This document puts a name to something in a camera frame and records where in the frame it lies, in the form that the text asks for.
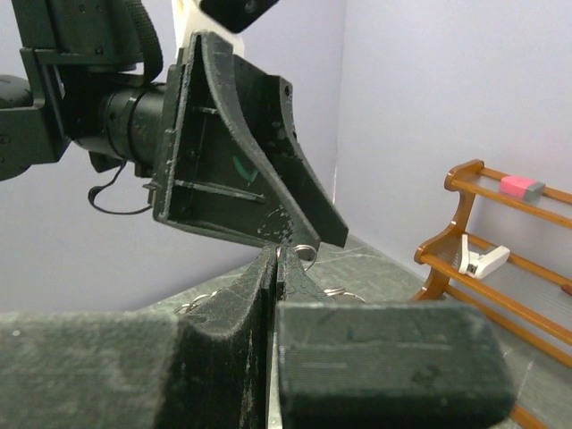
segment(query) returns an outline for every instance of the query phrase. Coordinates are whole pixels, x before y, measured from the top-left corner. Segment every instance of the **pink eraser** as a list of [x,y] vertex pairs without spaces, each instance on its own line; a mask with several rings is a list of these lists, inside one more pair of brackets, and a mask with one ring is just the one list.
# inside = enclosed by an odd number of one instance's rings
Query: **pink eraser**
[[520,176],[505,176],[500,180],[499,191],[514,198],[533,203],[540,199],[544,192],[544,183]]

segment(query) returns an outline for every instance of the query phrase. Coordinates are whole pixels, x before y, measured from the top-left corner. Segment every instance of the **white object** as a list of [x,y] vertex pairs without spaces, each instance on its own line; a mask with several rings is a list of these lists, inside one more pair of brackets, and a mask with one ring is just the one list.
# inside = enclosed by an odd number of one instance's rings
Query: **white object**
[[480,280],[507,262],[510,250],[504,246],[498,246],[482,255],[472,252],[468,248],[468,236],[463,234],[460,254],[461,262],[458,266],[458,271],[461,274]]
[[242,37],[228,31],[221,24],[200,10],[202,0],[171,0],[172,18],[175,27],[175,40],[177,53],[181,48],[185,49],[183,61],[187,61],[189,55],[190,35],[195,31],[214,31],[221,38],[232,44],[234,54],[244,57],[244,42]]

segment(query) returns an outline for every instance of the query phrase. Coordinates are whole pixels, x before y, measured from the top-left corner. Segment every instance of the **wooden shelf frame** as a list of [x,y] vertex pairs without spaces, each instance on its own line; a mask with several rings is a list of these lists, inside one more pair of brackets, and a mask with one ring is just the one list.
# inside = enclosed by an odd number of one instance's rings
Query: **wooden shelf frame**
[[[449,252],[449,254],[452,255],[455,255],[458,251],[458,244],[460,243],[461,236],[462,234],[467,233],[466,229],[469,216],[471,215],[471,210],[477,195],[496,201],[505,206],[515,208],[535,217],[542,218],[561,227],[572,229],[572,218],[567,217],[562,213],[559,214],[552,212],[540,206],[529,205],[524,201],[501,194],[493,189],[482,187],[478,184],[480,176],[500,181],[503,177],[507,176],[507,174],[485,167],[484,162],[481,160],[473,160],[468,163],[458,165],[451,169],[447,174],[444,187],[446,190],[458,192],[458,208],[449,225],[441,233],[419,246],[415,253],[415,261],[421,265],[429,265],[431,267],[431,271],[423,288],[415,295],[415,297],[413,297],[413,299],[438,299],[443,293],[447,293],[455,299],[471,303],[478,307],[497,324],[500,324],[506,329],[512,331],[525,341],[534,345],[536,348],[557,359],[563,365],[572,367],[572,356],[564,350],[555,347],[547,340],[529,332],[520,324],[515,323],[513,320],[510,320],[506,316],[489,307],[485,302],[474,298],[451,284],[451,280],[464,284],[479,296],[482,296],[490,302],[507,309],[511,314],[518,316],[521,320],[524,320],[542,331],[547,332],[553,338],[562,341],[564,344],[572,345],[572,332],[569,329],[556,324],[548,317],[534,312],[530,308],[517,302],[515,299],[512,299],[494,288],[487,286],[485,282],[459,273],[457,267],[453,266],[452,260],[445,261],[440,257],[440,253],[442,253],[443,250],[445,250],[445,253]],[[542,198],[549,198],[559,203],[570,205],[572,208],[572,194],[567,192],[546,187]],[[468,233],[467,235],[469,236],[469,242],[479,248],[489,248],[494,245],[493,243],[483,240],[475,235]],[[533,261],[513,253],[511,253],[508,263],[516,265],[519,269],[522,269],[533,276],[542,277],[544,280],[553,283],[555,287],[563,287],[566,284],[572,283],[569,278],[558,273],[554,273]],[[520,406],[515,406],[512,418],[524,428],[546,427]]]

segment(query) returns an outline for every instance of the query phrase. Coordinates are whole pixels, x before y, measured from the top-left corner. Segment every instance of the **floor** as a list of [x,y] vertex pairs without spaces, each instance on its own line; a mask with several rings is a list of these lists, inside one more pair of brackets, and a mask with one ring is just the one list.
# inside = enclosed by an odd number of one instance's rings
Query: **floor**
[[[228,286],[243,271],[244,267],[234,270],[146,310],[172,311],[200,294]],[[344,249],[323,245],[308,275],[323,289],[343,286],[371,303],[408,300],[423,284],[419,277],[354,239]],[[503,328],[495,327],[495,332],[512,372],[519,404],[550,428],[572,427],[572,371]],[[496,427],[520,426],[507,420]],[[274,371],[269,428],[282,428]]]

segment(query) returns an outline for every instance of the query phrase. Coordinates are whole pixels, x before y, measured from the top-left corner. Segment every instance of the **gray floor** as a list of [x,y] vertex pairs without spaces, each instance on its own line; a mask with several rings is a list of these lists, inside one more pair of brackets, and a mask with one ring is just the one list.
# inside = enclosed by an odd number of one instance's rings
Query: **gray floor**
[[[244,268],[240,268],[227,273],[146,310],[172,311],[198,295],[230,285],[243,271]],[[408,300],[423,284],[422,279],[357,240],[349,240],[344,249],[323,245],[308,275],[323,289],[343,286],[372,303]],[[510,332],[500,327],[495,331],[513,374],[520,405],[550,428],[572,428],[572,371]],[[275,386],[273,373],[270,428],[280,429],[282,423]],[[497,427],[511,429],[519,426],[508,420]]]

